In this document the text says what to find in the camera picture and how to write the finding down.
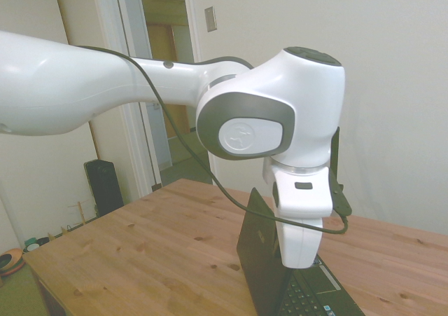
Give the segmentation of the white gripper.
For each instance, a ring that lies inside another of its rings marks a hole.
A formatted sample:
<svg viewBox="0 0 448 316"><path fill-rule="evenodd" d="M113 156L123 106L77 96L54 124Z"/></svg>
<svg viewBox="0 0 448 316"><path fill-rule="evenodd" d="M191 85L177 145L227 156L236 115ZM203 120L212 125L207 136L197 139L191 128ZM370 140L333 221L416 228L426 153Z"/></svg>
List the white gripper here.
<svg viewBox="0 0 448 316"><path fill-rule="evenodd" d="M304 269L314 263L322 232L276 222L281 260L285 267Z"/></svg>

